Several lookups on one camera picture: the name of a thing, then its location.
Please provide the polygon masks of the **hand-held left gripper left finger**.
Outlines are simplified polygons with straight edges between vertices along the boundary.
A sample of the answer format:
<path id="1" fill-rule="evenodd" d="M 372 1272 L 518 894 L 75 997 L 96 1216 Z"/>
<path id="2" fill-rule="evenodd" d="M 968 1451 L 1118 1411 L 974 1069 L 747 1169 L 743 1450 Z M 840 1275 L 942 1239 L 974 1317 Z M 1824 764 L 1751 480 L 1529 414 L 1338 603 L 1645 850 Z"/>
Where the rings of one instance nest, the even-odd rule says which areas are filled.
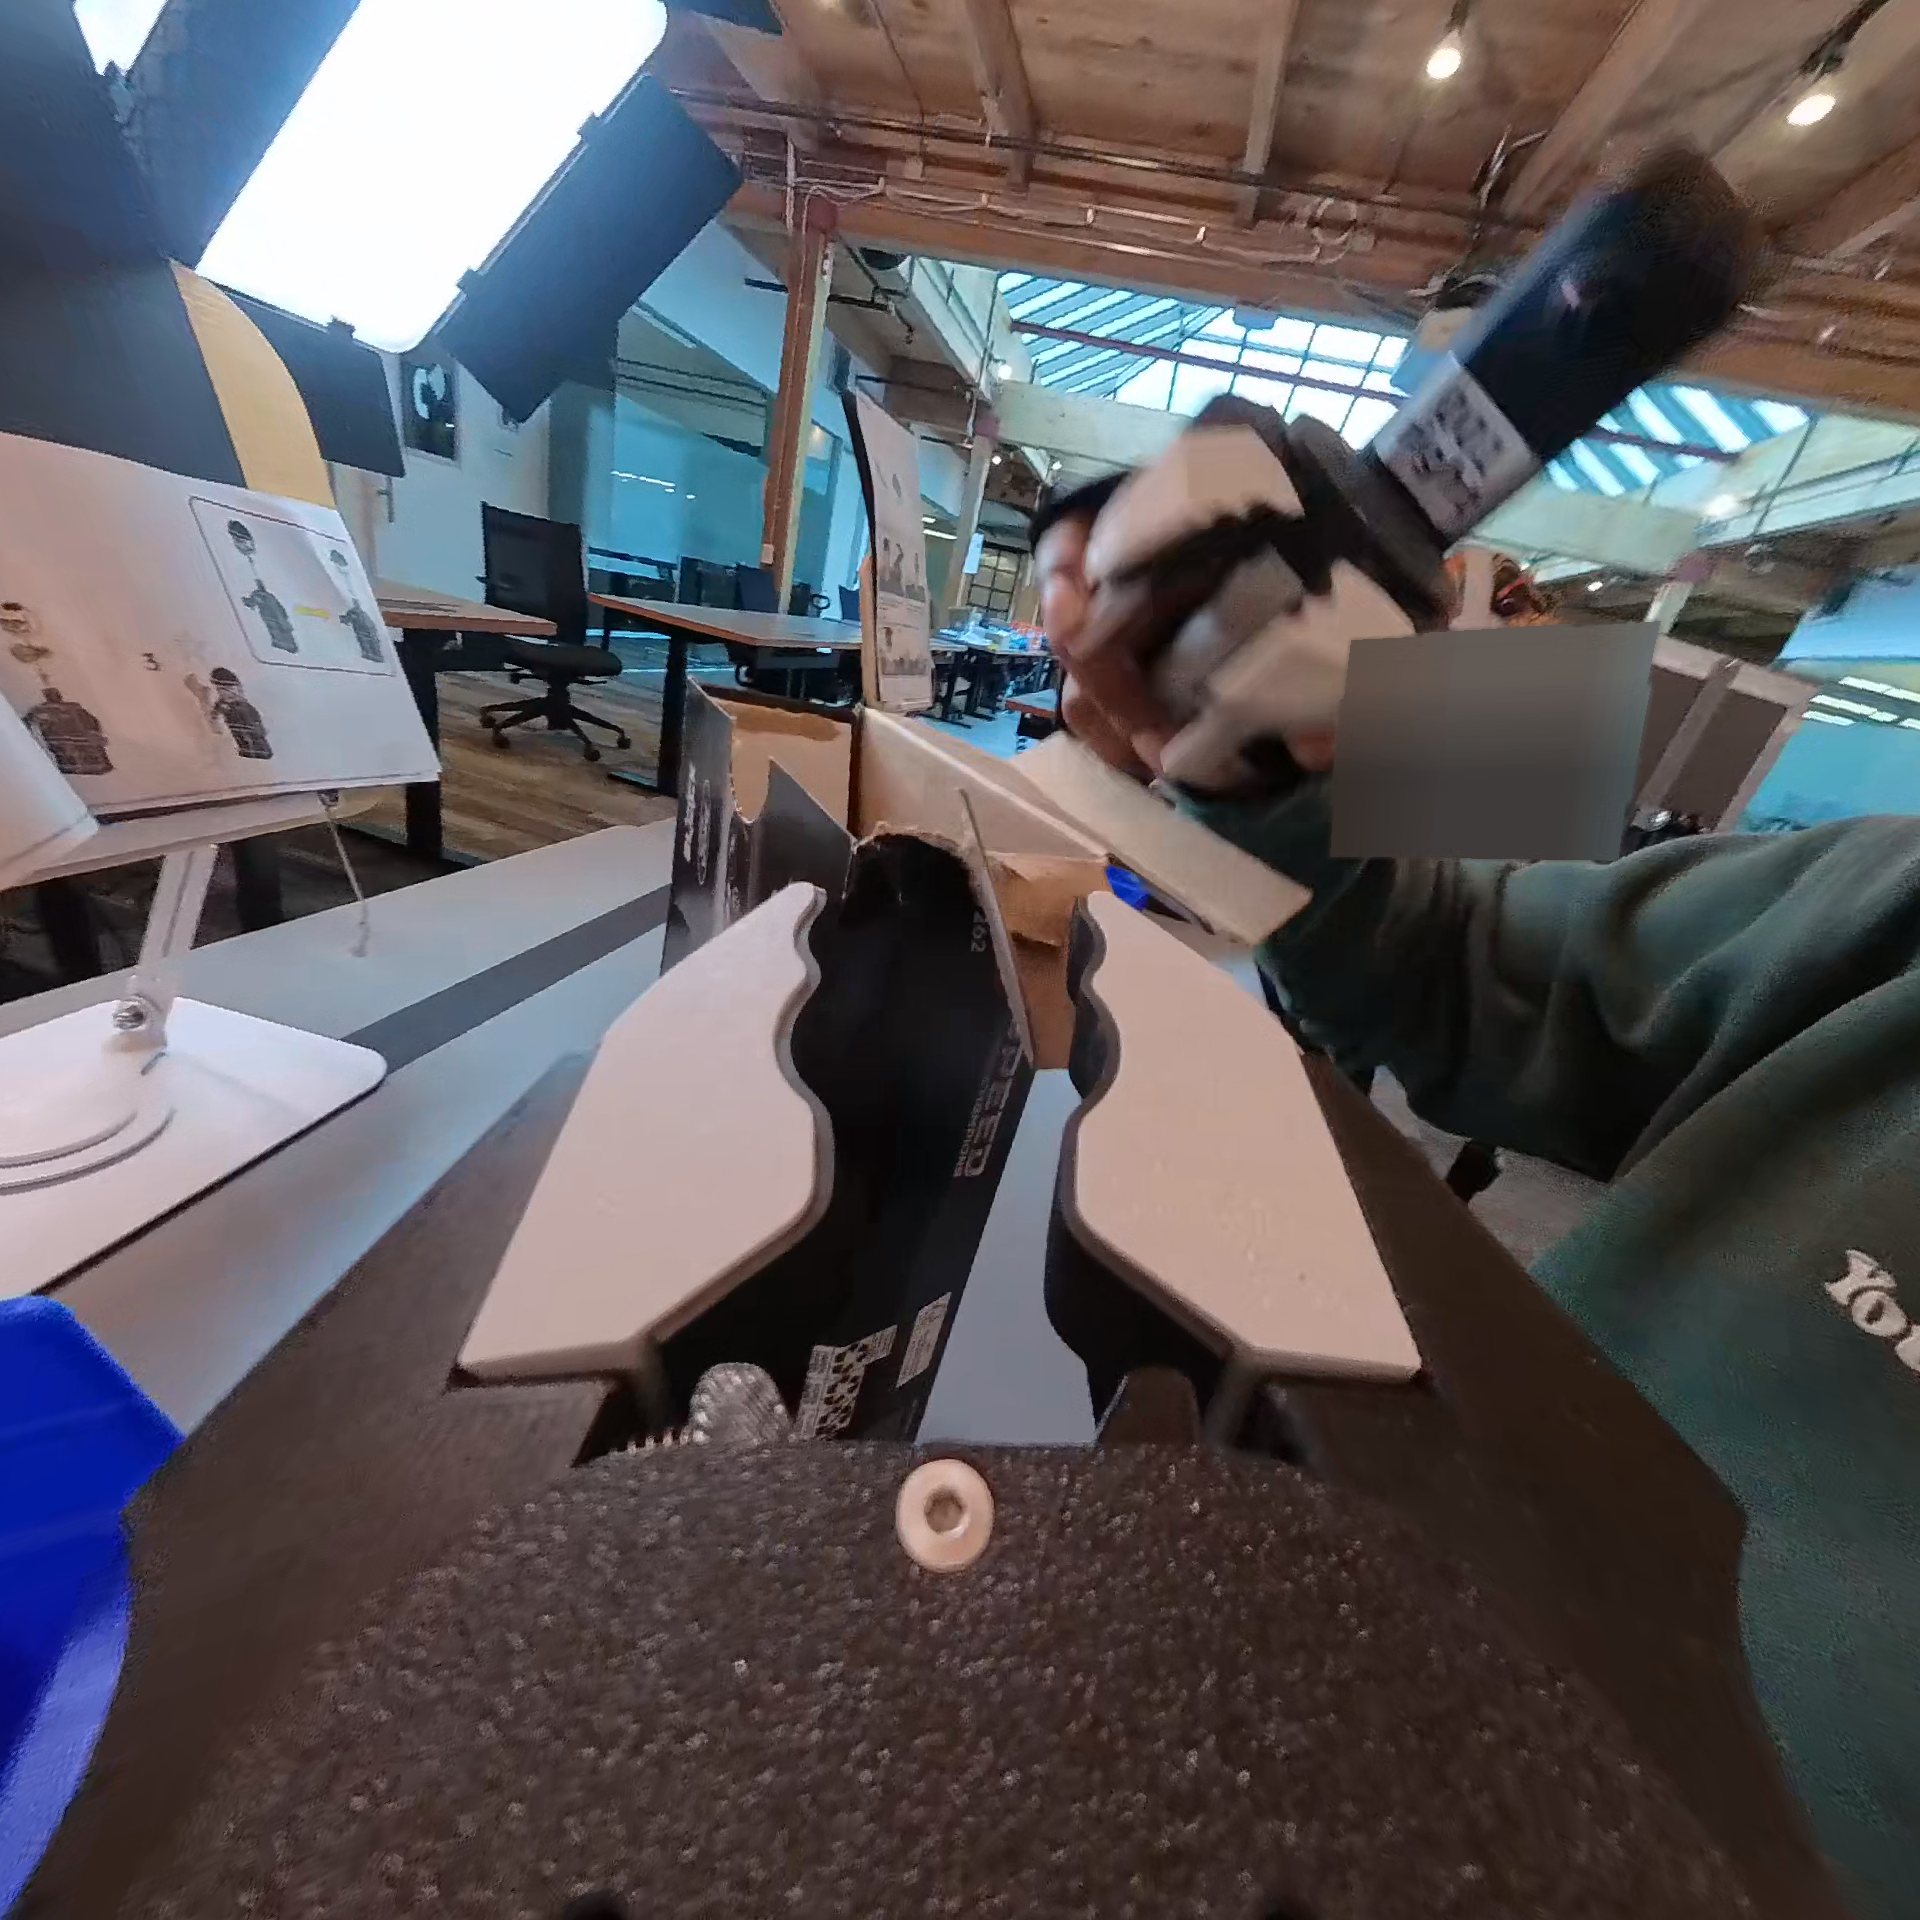
<path id="1" fill-rule="evenodd" d="M 791 1042 L 823 905 L 783 886 L 613 1019 L 459 1349 L 468 1377 L 662 1377 L 674 1334 L 821 1222 L 832 1121 Z"/>

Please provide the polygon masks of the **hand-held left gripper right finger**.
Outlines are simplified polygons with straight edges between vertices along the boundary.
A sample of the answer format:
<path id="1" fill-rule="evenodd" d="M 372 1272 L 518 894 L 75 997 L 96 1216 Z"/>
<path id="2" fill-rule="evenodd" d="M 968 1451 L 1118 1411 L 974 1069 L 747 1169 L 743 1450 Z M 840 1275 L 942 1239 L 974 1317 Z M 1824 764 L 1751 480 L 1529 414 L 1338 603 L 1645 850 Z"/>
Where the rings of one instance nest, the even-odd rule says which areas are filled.
<path id="1" fill-rule="evenodd" d="M 1283 1021 L 1110 892 L 1083 900 L 1074 964 L 1078 1242 L 1256 1380 L 1411 1382 L 1423 1359 Z"/>

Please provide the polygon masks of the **black lego set box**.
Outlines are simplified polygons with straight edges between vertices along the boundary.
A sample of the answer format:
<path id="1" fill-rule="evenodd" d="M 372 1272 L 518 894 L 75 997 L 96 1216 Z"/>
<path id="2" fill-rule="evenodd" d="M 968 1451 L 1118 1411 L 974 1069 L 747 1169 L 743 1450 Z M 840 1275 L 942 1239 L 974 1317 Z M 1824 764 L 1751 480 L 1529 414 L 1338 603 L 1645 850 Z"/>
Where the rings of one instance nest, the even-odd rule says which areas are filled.
<path id="1" fill-rule="evenodd" d="M 1083 742 L 1018 758 L 887 710 L 692 689 L 662 967 L 821 892 L 788 1059 L 823 1107 L 821 1220 L 663 1341 L 681 1399 L 763 1367 L 802 1435 L 913 1436 L 1036 1069 L 1072 1038 L 1069 928 L 1128 868 L 1253 945 L 1290 882 Z"/>

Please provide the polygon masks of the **blue plastic bin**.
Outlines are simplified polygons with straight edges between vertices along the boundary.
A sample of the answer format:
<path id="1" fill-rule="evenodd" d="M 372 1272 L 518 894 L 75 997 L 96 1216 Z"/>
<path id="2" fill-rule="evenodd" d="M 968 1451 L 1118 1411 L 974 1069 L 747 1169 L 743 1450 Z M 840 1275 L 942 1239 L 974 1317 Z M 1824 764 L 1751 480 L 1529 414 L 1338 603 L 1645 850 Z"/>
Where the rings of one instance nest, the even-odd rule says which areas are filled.
<path id="1" fill-rule="evenodd" d="M 3 1908 L 83 1783 L 132 1620 L 127 1509 L 180 1428 L 53 1298 L 3 1303 Z"/>

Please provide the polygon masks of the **person's right forearm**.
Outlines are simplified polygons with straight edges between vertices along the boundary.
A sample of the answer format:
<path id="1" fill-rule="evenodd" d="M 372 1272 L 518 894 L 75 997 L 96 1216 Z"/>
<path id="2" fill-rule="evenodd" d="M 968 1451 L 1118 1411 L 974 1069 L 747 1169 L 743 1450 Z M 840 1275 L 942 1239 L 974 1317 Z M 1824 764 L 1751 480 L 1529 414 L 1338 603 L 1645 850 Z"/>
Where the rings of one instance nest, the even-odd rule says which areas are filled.
<path id="1" fill-rule="evenodd" d="M 1916 817 L 1499 861 L 1335 855 L 1329 775 L 1182 811 L 1309 892 L 1261 945 L 1309 1042 L 1453 1133 L 1604 1179 L 1791 1052 L 1916 1052 Z"/>

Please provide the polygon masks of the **person's right hand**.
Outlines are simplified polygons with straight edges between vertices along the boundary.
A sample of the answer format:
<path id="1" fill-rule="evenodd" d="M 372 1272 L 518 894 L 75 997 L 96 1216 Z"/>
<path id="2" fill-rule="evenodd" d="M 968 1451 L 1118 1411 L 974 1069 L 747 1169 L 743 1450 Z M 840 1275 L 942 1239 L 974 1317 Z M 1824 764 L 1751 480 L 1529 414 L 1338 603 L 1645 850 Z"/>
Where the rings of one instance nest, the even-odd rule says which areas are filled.
<path id="1" fill-rule="evenodd" d="M 1151 603 L 1140 589 L 1093 589 L 1087 572 L 1092 527 L 1110 492 L 1083 487 L 1036 515 L 1034 579 L 1044 636 L 1065 675 L 1065 730 L 1106 765 L 1151 786 L 1164 777 L 1170 742 L 1170 715 L 1142 663 Z"/>

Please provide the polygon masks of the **wooden office table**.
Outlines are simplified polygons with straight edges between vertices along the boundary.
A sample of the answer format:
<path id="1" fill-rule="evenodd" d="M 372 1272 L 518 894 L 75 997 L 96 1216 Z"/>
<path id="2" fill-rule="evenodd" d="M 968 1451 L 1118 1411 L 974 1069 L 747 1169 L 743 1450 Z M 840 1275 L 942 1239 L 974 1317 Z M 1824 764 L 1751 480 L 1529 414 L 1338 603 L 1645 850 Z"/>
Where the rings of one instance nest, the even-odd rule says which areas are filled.
<path id="1" fill-rule="evenodd" d="M 439 742 L 437 675 L 445 647 L 459 635 L 552 639 L 557 626 L 537 613 L 478 603 L 414 584 L 376 579 L 376 601 L 396 639 L 396 656 L 427 739 Z M 414 856 L 446 863 L 439 775 L 403 787 L 403 844 Z"/>
<path id="2" fill-rule="evenodd" d="M 588 607 L 634 616 L 642 628 L 666 635 L 655 773 L 646 777 L 629 768 L 607 771 L 607 781 L 658 800 L 677 800 L 681 795 L 684 736 L 691 696 L 689 647 L 696 639 L 714 639 L 749 651 L 802 654 L 810 659 L 844 651 L 853 656 L 861 654 L 861 629 L 850 620 L 714 609 L 702 603 L 659 603 L 600 589 L 588 592 Z"/>

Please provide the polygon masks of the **black mesh office chair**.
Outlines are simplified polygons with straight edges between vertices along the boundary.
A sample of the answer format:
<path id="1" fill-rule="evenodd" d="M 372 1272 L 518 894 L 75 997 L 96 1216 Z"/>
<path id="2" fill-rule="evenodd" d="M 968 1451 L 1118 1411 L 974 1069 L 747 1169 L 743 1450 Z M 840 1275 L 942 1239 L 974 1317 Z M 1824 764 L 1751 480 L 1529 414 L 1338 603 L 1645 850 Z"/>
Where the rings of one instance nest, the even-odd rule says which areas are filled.
<path id="1" fill-rule="evenodd" d="M 482 560 L 487 607 L 552 623 L 549 635 L 507 635 L 508 675 L 539 685 L 533 699 L 494 702 L 478 708 L 478 720 L 498 750 L 533 720 L 548 733 L 566 733 L 588 762 L 600 762 L 591 730 L 607 733 L 613 750 L 631 750 L 629 730 L 604 714 L 579 707 L 582 685 L 613 683 L 624 673 L 622 656 L 588 633 L 591 593 L 585 574 L 585 535 L 579 522 L 524 515 L 482 504 Z"/>

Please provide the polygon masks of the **person's green garment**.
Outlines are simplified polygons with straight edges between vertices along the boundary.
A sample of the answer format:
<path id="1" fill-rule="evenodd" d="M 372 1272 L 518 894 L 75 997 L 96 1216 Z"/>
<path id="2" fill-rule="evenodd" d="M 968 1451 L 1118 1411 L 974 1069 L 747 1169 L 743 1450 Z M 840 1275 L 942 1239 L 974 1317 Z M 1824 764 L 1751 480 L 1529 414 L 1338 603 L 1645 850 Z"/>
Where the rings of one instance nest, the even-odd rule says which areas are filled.
<path id="1" fill-rule="evenodd" d="M 1741 1643 L 1858 1914 L 1916 1914 L 1916 1148 L 1789 1136 L 1526 1150 L 1604 1194 L 1533 1275 L 1737 1497 Z"/>

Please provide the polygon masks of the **standing display board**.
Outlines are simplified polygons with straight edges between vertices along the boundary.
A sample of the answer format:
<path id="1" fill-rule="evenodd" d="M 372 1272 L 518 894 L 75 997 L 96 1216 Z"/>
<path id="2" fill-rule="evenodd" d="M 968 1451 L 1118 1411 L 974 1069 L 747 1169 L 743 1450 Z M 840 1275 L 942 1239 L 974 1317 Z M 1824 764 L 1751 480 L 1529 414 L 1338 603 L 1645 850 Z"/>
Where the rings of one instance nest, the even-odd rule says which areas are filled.
<path id="1" fill-rule="evenodd" d="M 871 395 L 844 395 L 866 509 L 861 572 L 861 670 L 866 707 L 917 715 L 933 707 L 924 502 L 917 441 Z"/>

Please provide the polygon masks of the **open instruction booklet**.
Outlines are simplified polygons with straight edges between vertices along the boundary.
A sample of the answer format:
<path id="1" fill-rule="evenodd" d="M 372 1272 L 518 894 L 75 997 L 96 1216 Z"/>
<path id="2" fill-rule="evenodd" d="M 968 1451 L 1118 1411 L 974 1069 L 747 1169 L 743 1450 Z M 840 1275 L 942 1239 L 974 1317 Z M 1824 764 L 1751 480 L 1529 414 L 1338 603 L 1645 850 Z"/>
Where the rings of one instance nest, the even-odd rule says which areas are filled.
<path id="1" fill-rule="evenodd" d="M 125 819 L 437 781 L 335 509 L 3 439 L 3 867 Z"/>

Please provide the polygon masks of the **wooden pillar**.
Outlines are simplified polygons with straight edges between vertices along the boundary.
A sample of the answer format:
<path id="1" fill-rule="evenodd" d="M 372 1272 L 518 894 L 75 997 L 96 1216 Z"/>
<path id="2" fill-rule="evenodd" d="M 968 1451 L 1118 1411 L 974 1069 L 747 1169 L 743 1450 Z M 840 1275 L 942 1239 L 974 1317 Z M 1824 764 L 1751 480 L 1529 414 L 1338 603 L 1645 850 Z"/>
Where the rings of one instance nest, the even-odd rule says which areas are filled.
<path id="1" fill-rule="evenodd" d="M 791 234 L 781 377 L 769 417 L 763 494 L 760 566 L 775 588 L 775 610 L 788 609 L 800 543 L 800 504 L 812 432 L 821 342 L 833 281 L 833 221 L 808 211 Z"/>

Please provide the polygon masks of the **black white marker sign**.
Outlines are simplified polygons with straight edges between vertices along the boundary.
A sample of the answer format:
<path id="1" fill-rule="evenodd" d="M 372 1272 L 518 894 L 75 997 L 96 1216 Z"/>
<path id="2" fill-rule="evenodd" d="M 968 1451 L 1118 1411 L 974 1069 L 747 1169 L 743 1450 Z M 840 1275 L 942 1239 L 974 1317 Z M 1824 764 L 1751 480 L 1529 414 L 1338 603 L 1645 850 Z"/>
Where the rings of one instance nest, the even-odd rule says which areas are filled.
<path id="1" fill-rule="evenodd" d="M 437 348 L 396 355 L 396 414 L 409 453 L 455 463 L 459 443 L 459 367 Z"/>

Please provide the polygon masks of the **studio light with black flaps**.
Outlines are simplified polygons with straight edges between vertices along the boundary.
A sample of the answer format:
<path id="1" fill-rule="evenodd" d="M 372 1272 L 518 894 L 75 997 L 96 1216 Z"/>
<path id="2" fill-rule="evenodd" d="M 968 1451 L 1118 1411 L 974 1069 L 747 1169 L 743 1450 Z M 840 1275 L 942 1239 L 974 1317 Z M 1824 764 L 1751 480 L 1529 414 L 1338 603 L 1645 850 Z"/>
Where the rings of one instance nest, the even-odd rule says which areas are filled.
<path id="1" fill-rule="evenodd" d="M 160 260 L 267 339 L 336 467 L 398 473 L 386 362 L 508 423 L 585 377 L 738 193 L 659 80 L 674 4 L 57 4 Z"/>

